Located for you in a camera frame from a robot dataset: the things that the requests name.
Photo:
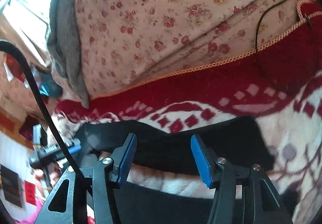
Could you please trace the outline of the black pants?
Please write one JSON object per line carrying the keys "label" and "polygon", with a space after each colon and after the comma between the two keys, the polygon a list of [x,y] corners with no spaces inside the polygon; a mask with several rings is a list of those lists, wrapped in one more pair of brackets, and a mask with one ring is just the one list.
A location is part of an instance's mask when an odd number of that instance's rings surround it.
{"label": "black pants", "polygon": [[294,206],[266,175],[274,157],[250,116],[188,131],[166,133],[126,120],[83,124],[83,150],[113,152],[136,135],[134,163],[163,172],[200,176],[213,200],[185,199],[194,223],[291,223]]}

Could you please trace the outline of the teal plastic bag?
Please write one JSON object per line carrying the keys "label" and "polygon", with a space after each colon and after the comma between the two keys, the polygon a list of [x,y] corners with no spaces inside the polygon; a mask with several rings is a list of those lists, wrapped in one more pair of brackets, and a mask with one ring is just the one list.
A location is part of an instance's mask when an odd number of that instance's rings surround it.
{"label": "teal plastic bag", "polygon": [[40,73],[40,77],[41,77],[41,85],[39,87],[40,94],[58,99],[62,95],[63,89],[60,85],[58,85],[54,81],[51,73]]}

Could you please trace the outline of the grey fleece garment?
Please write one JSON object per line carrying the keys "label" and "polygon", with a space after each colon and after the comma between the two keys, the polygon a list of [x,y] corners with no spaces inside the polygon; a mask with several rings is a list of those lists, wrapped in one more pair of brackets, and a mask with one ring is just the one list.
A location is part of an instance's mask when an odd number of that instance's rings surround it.
{"label": "grey fleece garment", "polygon": [[81,70],[75,0],[51,0],[45,40],[57,74],[67,81],[83,107],[88,108],[90,98]]}

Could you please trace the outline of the red white floral blanket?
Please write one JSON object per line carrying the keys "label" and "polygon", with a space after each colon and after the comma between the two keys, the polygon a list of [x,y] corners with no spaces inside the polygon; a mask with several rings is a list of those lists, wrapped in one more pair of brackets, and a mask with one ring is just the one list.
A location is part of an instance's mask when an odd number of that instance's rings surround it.
{"label": "red white floral blanket", "polygon": [[258,49],[99,97],[64,100],[52,115],[65,138],[112,152],[137,135],[134,167],[116,192],[123,223],[207,223],[213,191],[190,150],[198,134],[218,156],[258,165],[294,223],[321,223],[321,6]]}

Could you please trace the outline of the pink floral quilt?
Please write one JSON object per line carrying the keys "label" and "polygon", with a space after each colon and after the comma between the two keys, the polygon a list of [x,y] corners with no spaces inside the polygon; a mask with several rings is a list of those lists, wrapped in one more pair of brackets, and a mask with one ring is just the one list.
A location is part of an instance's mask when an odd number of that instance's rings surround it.
{"label": "pink floral quilt", "polygon": [[75,0],[91,97],[251,51],[296,21],[296,0]]}

